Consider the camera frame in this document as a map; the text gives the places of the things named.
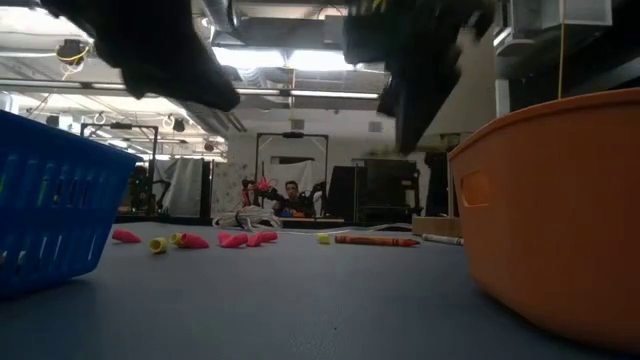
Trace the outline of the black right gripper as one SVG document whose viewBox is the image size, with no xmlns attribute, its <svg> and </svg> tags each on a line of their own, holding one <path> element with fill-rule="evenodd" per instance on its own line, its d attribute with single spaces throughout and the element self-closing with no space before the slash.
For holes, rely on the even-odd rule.
<svg viewBox="0 0 640 360">
<path fill-rule="evenodd" d="M 389 62 L 408 53 L 446 52 L 461 29 L 480 40 L 494 23 L 489 0 L 349 1 L 343 21 L 347 63 Z M 387 64 L 391 77 L 379 96 L 378 113 L 394 118 L 399 153 L 411 153 L 458 84 L 458 65 Z"/>
</svg>

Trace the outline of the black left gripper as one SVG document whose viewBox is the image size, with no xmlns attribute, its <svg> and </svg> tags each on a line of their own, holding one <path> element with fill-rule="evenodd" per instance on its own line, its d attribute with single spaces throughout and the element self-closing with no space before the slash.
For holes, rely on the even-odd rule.
<svg viewBox="0 0 640 360">
<path fill-rule="evenodd" d="M 148 93 L 231 111 L 240 95 L 195 31 L 189 0 L 42 0 L 94 39 L 135 98 Z"/>
</svg>

